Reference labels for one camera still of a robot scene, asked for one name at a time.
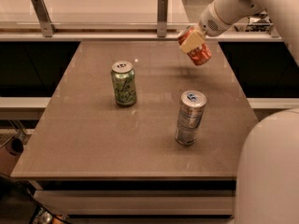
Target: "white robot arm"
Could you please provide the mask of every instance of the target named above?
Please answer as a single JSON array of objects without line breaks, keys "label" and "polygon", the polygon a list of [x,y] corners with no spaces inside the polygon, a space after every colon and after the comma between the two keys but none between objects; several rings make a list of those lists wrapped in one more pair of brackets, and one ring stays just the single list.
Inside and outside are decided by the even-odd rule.
[{"label": "white robot arm", "polygon": [[[264,9],[299,65],[299,0],[215,0],[199,27],[217,36]],[[238,166],[235,224],[299,223],[298,127],[299,108],[276,113],[250,132]]]},{"label": "white robot arm", "polygon": [[215,0],[201,14],[199,26],[217,36],[241,18],[266,10],[299,65],[298,7],[299,0]]}]

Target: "soda can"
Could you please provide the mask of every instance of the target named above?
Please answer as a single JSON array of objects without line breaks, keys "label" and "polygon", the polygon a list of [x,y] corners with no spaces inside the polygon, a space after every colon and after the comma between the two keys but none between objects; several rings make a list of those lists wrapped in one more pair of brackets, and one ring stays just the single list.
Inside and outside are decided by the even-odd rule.
[{"label": "soda can", "polygon": [[175,138],[179,144],[192,145],[206,107],[206,97],[199,91],[185,91],[181,95]]},{"label": "soda can", "polygon": [[[192,33],[194,27],[189,26],[178,35],[178,43],[181,45],[187,37]],[[204,43],[202,47],[198,47],[193,49],[187,53],[190,59],[193,61],[195,65],[202,65],[206,63],[212,56],[211,51],[209,50],[208,46]]]},{"label": "soda can", "polygon": [[130,106],[136,102],[135,70],[133,65],[126,61],[119,61],[112,65],[112,83],[116,103],[121,106]]}]

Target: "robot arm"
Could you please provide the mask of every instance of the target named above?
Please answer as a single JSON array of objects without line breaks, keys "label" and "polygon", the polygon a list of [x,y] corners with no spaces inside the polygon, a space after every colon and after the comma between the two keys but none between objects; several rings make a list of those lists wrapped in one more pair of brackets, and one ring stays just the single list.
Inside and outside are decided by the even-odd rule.
[{"label": "robot arm", "polygon": [[201,14],[199,26],[207,35],[218,36],[241,18],[262,10],[251,0],[214,0]]},{"label": "robot arm", "polygon": [[299,65],[299,0],[215,0],[201,14],[199,28],[209,36],[228,30],[243,17],[266,10]]}]

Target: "silver soda can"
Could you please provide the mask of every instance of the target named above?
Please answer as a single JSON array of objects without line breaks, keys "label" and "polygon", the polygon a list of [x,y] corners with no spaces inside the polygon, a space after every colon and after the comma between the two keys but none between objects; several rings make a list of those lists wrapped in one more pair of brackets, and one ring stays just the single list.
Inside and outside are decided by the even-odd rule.
[{"label": "silver soda can", "polygon": [[133,105],[136,102],[133,65],[126,61],[116,62],[112,65],[111,76],[116,103],[121,106]]},{"label": "silver soda can", "polygon": [[199,91],[185,91],[181,95],[176,140],[184,146],[195,141],[206,106],[206,97]]}]

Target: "can lid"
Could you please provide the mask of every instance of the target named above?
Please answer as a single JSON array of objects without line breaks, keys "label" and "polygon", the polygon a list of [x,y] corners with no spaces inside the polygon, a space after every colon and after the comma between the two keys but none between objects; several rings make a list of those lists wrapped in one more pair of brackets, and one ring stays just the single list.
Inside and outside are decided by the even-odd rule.
[{"label": "can lid", "polygon": [[190,107],[202,107],[206,104],[206,97],[199,91],[185,91],[181,95],[181,101]]},{"label": "can lid", "polygon": [[185,34],[187,34],[188,32],[193,31],[194,28],[192,26],[188,26],[185,28],[185,30],[182,30],[179,34],[178,34],[178,38],[184,36]]},{"label": "can lid", "polygon": [[126,61],[119,61],[112,65],[112,70],[116,73],[127,73],[133,69],[133,65]]}]

